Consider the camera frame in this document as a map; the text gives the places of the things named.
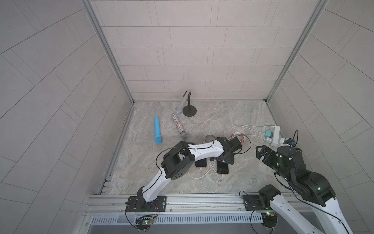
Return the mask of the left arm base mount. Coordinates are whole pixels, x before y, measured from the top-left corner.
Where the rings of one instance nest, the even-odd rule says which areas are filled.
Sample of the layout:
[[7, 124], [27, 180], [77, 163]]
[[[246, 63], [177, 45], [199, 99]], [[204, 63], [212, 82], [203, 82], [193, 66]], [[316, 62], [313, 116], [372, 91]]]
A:
[[126, 212], [164, 212], [166, 210], [167, 196], [158, 196], [152, 202], [146, 202], [138, 196], [131, 196], [125, 204]]

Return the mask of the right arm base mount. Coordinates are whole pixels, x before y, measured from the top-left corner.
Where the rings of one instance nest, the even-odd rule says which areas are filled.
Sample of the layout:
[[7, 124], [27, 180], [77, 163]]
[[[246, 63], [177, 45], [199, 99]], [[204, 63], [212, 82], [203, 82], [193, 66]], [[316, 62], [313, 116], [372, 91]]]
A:
[[264, 195], [242, 195], [246, 211], [270, 210], [270, 201]]

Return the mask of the phone with grey case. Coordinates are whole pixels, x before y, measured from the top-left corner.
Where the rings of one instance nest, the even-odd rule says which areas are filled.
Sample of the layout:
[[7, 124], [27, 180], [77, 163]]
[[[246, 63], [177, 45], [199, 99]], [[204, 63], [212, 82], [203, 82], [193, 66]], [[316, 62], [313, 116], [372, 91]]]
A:
[[195, 161], [195, 166], [196, 167], [207, 167], [207, 160], [206, 159], [197, 160]]

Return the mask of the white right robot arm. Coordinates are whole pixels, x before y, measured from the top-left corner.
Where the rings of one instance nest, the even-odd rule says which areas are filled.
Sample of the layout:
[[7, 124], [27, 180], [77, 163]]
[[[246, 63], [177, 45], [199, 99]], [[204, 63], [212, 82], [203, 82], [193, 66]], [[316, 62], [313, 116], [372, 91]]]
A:
[[307, 170], [300, 149], [283, 145], [274, 151], [265, 145], [257, 146], [256, 157], [285, 179], [295, 197], [301, 196], [298, 200], [312, 208], [323, 230], [295, 210], [273, 185], [259, 191], [261, 208], [274, 210], [299, 234], [352, 233], [331, 184], [321, 174]]

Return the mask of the phone with pink case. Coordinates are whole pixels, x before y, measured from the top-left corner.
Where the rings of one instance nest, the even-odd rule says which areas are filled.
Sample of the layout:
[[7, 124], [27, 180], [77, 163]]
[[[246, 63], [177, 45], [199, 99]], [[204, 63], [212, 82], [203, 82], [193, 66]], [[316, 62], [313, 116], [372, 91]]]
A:
[[227, 163], [216, 161], [216, 172], [218, 174], [227, 175], [229, 174], [229, 166]]

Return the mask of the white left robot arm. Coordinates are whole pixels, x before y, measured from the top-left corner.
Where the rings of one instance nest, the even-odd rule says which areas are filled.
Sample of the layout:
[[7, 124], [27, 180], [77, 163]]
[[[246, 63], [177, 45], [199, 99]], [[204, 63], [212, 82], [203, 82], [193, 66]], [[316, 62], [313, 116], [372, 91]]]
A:
[[242, 143], [236, 137], [227, 139], [218, 137], [210, 143], [194, 145], [180, 141], [163, 156], [161, 166], [155, 177], [137, 192], [140, 206], [152, 203], [160, 192], [171, 182], [187, 173], [189, 168], [199, 160], [214, 158], [214, 160], [232, 165], [234, 155], [242, 148]]

